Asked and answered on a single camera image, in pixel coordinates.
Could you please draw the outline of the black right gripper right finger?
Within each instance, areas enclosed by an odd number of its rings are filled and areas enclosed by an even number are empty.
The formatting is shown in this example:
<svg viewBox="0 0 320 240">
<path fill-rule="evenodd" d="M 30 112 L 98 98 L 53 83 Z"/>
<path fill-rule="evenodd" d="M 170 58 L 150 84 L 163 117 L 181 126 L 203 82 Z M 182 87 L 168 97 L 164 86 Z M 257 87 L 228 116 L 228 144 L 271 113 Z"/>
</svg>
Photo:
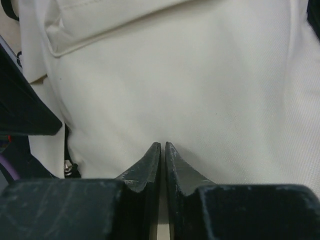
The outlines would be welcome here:
<svg viewBox="0 0 320 240">
<path fill-rule="evenodd" d="M 173 240 L 317 240 L 320 202 L 296 184 L 216 184 L 165 145 Z"/>
</svg>

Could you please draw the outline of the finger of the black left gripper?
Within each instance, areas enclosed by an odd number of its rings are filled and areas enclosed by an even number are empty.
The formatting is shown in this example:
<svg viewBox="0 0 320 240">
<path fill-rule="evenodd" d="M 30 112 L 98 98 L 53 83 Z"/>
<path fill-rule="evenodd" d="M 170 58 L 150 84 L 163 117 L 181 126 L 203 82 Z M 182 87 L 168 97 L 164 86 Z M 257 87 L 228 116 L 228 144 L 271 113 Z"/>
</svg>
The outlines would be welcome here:
<svg viewBox="0 0 320 240">
<path fill-rule="evenodd" d="M 62 122 L 41 101 L 16 63 L 6 41 L 0 39 L 0 134 L 53 136 Z"/>
</svg>

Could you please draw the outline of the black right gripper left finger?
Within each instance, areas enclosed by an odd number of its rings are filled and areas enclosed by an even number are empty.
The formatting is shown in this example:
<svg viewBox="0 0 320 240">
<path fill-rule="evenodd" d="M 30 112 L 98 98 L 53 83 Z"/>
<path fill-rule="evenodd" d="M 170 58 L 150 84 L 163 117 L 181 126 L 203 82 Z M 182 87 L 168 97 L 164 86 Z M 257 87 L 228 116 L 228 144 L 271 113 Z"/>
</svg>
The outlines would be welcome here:
<svg viewBox="0 0 320 240">
<path fill-rule="evenodd" d="M 161 145 L 113 179 L 18 180 L 0 196 L 3 240 L 155 240 Z"/>
</svg>

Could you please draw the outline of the beige canvas backpack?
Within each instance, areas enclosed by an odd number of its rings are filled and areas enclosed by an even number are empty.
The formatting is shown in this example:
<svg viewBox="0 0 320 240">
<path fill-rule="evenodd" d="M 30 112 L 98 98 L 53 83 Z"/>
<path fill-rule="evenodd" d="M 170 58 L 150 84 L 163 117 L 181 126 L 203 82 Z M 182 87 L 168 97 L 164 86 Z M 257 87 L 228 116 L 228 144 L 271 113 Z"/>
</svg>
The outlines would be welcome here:
<svg viewBox="0 0 320 240">
<path fill-rule="evenodd" d="M 320 190 L 320 42 L 306 0 L 21 0 L 23 74 L 83 178 L 172 142 L 216 183 Z"/>
</svg>

